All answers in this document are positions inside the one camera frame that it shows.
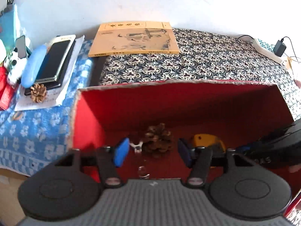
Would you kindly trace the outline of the clear tape roll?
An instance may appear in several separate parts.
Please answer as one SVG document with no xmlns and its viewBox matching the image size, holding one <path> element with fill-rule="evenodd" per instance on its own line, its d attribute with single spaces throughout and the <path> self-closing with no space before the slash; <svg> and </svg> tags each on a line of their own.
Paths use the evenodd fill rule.
<svg viewBox="0 0 301 226">
<path fill-rule="evenodd" d="M 148 179 L 150 177 L 150 174 L 147 172 L 145 166 L 139 166 L 138 176 L 140 179 Z"/>
</svg>

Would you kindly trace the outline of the yellow tape measure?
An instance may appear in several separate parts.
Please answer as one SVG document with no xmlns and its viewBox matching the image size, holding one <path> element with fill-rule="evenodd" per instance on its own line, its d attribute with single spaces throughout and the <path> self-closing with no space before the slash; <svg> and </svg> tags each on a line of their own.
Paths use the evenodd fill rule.
<svg viewBox="0 0 301 226">
<path fill-rule="evenodd" d="M 226 148 L 222 140 L 211 134 L 194 135 L 192 146 L 197 155 L 204 148 L 210 148 L 213 152 L 213 157 L 221 157 L 226 152 Z"/>
</svg>

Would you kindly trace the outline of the pine cone in box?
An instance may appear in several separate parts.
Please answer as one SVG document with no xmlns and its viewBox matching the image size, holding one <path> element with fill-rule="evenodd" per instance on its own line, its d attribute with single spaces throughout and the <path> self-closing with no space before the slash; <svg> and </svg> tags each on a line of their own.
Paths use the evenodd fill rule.
<svg viewBox="0 0 301 226">
<path fill-rule="evenodd" d="M 149 126 L 142 148 L 149 153 L 165 153 L 173 149 L 173 135 L 167 130 L 164 123 Z"/>
</svg>

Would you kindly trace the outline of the red cardboard box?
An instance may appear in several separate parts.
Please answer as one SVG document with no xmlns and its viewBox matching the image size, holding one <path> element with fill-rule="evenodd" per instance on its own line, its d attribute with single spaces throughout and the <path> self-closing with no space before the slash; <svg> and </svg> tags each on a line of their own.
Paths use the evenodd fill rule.
<svg viewBox="0 0 301 226">
<path fill-rule="evenodd" d="M 236 147 L 292 123 L 277 85 L 235 81 L 166 81 L 77 91 L 70 118 L 74 148 L 112 145 L 164 123 L 174 137 L 215 134 Z M 176 151 L 149 162 L 156 185 L 130 182 L 108 191 L 80 225 L 247 225 L 216 211 L 202 192 L 178 181 L 188 169 Z"/>
</svg>

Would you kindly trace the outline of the blue floral towel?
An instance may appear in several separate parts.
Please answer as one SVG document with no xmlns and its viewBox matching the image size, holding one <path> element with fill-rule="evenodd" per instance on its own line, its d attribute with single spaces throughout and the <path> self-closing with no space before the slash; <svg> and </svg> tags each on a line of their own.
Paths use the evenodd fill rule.
<svg viewBox="0 0 301 226">
<path fill-rule="evenodd" d="M 77 50 L 65 99 L 61 105 L 16 112 L 16 99 L 1 111 L 1 168 L 31 176 L 67 151 L 69 116 L 74 96 L 88 85 L 92 61 L 88 52 L 93 41 Z"/>
</svg>

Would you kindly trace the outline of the black notebook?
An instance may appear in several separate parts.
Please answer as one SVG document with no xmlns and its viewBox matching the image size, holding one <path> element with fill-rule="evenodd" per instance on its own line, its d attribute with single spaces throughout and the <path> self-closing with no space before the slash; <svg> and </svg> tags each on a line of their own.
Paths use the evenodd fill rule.
<svg viewBox="0 0 301 226">
<path fill-rule="evenodd" d="M 21 76 L 25 96 L 31 94 L 31 87 L 34 84 L 43 84 L 47 90 L 62 86 L 75 38 L 75 35 L 57 36 L 49 44 L 33 50 Z"/>
</svg>

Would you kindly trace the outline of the white power strip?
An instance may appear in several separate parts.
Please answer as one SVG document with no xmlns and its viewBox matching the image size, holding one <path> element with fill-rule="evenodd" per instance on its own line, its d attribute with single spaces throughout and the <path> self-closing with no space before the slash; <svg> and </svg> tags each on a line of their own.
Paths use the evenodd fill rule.
<svg viewBox="0 0 301 226">
<path fill-rule="evenodd" d="M 279 56 L 277 56 L 273 51 L 273 44 L 269 44 L 262 41 L 261 39 L 255 38 L 252 41 L 252 46 L 261 55 L 264 55 L 265 57 L 273 60 L 276 63 L 282 63 L 282 59 Z"/>
</svg>

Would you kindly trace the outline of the black power adapter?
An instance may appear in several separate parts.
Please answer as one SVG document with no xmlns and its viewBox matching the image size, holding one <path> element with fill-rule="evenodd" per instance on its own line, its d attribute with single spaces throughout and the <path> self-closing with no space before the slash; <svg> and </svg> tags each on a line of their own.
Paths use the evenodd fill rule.
<svg viewBox="0 0 301 226">
<path fill-rule="evenodd" d="M 273 48 L 273 52 L 276 56 L 281 57 L 286 50 L 286 45 L 283 43 L 284 39 L 278 40 Z"/>
</svg>

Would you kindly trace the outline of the pine cone on paper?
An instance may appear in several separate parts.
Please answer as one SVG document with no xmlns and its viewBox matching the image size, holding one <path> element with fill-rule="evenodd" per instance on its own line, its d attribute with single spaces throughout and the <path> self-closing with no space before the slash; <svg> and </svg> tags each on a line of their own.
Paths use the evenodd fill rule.
<svg viewBox="0 0 301 226">
<path fill-rule="evenodd" d="M 46 99 L 47 88 L 44 84 L 35 83 L 31 86 L 31 100 L 33 103 L 43 103 Z"/>
</svg>

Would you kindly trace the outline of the white paper sheet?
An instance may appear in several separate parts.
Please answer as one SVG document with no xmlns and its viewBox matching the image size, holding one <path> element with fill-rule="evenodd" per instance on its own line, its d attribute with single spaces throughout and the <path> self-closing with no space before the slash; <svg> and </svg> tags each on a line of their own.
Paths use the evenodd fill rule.
<svg viewBox="0 0 301 226">
<path fill-rule="evenodd" d="M 82 36 L 81 38 L 75 40 L 74 49 L 72 51 L 61 87 L 47 90 L 45 99 L 42 103 L 34 103 L 30 96 L 24 95 L 24 89 L 20 89 L 14 111 L 37 110 L 62 105 L 84 39 L 85 36 Z"/>
</svg>

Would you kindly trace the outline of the yellow paperback book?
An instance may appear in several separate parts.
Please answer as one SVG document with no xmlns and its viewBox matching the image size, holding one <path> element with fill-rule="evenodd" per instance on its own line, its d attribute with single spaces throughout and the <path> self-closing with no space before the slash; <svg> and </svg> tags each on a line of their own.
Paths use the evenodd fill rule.
<svg viewBox="0 0 301 226">
<path fill-rule="evenodd" d="M 88 56 L 178 54 L 179 52 L 170 23 L 120 21 L 100 25 Z"/>
</svg>

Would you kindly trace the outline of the blue glasses case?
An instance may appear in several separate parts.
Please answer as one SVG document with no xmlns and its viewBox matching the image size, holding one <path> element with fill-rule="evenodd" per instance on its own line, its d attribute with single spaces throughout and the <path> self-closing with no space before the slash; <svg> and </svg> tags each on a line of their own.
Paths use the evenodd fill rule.
<svg viewBox="0 0 301 226">
<path fill-rule="evenodd" d="M 30 88 L 34 84 L 46 54 L 47 45 L 45 44 L 33 50 L 27 59 L 26 67 L 21 76 L 22 87 Z"/>
</svg>

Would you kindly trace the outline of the small red box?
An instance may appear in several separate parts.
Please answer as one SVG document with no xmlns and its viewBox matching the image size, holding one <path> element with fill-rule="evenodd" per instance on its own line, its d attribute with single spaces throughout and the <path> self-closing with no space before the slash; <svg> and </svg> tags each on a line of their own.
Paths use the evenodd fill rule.
<svg viewBox="0 0 301 226">
<path fill-rule="evenodd" d="M 0 82 L 0 108 L 2 110 L 6 110 L 10 106 L 10 102 L 14 95 L 15 89 L 7 83 L 7 71 L 1 66 L 1 82 Z"/>
</svg>

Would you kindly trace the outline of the white panda plush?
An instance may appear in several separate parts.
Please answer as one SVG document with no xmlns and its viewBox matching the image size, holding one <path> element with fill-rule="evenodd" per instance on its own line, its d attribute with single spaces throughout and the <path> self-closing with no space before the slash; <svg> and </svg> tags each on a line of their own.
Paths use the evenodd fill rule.
<svg viewBox="0 0 301 226">
<path fill-rule="evenodd" d="M 26 67 L 27 58 L 22 59 L 18 56 L 18 49 L 14 50 L 6 56 L 4 60 L 4 67 L 7 70 L 7 83 L 11 86 L 15 86 L 18 80 L 21 79 L 22 73 Z"/>
</svg>

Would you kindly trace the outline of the blue paper bag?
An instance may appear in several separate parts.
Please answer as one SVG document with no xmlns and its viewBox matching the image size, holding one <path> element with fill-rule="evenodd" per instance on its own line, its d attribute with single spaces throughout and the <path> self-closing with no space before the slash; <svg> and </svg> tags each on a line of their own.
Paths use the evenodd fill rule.
<svg viewBox="0 0 301 226">
<path fill-rule="evenodd" d="M 17 5 L 14 0 L 7 0 L 6 7 L 1 10 L 1 40 L 6 48 L 13 49 L 15 40 L 20 36 L 20 22 Z"/>
</svg>

